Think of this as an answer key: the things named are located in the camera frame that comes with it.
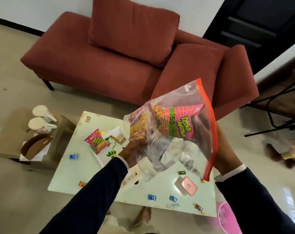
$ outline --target blue candy wrapper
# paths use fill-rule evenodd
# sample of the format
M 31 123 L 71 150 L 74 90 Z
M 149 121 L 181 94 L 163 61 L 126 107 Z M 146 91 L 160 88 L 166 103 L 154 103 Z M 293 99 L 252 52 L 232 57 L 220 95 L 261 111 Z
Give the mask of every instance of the blue candy wrapper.
M 178 198 L 174 197 L 173 195 L 169 196 L 169 199 L 173 202 L 177 202 Z
M 148 195 L 148 199 L 156 201 L 156 195 Z
M 78 154 L 71 154 L 69 156 L 69 159 L 77 159 L 78 158 Z

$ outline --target plastic bag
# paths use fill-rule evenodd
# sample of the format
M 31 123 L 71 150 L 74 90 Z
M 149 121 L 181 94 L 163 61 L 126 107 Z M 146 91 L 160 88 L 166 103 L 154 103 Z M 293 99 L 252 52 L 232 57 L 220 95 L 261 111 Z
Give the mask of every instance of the plastic bag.
M 218 138 L 214 112 L 200 78 L 126 115 L 124 131 L 129 132 L 129 140 L 147 139 L 147 148 L 137 155 L 145 181 L 176 162 L 209 181 Z M 204 168 L 200 153 L 207 159 Z

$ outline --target mug handle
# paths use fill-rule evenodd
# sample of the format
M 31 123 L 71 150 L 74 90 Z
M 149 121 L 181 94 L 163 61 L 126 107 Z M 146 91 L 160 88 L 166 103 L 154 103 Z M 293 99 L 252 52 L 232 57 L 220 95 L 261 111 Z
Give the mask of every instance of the mug handle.
M 46 124 L 46 126 L 51 127 L 53 129 L 55 129 L 56 127 L 58 127 L 57 125 L 53 125 L 53 124 Z
M 46 113 L 46 116 L 50 118 L 52 121 L 56 122 L 56 119 L 53 116 L 51 116 L 49 113 Z

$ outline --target pink plastic container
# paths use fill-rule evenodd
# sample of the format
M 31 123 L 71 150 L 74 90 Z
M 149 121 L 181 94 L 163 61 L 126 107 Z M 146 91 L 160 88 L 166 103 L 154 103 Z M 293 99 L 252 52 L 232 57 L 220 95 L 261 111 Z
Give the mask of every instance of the pink plastic container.
M 226 234 L 242 234 L 235 215 L 227 202 L 216 202 L 217 217 L 206 217 L 213 226 L 220 227 Z

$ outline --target black chair leg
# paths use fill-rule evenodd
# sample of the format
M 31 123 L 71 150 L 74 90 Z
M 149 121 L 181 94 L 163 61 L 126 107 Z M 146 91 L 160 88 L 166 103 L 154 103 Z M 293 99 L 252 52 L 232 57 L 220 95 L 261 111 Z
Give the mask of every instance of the black chair leg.
M 54 90 L 53 86 L 50 84 L 50 82 L 48 80 L 43 79 L 42 80 L 46 86 L 49 88 L 49 90 Z

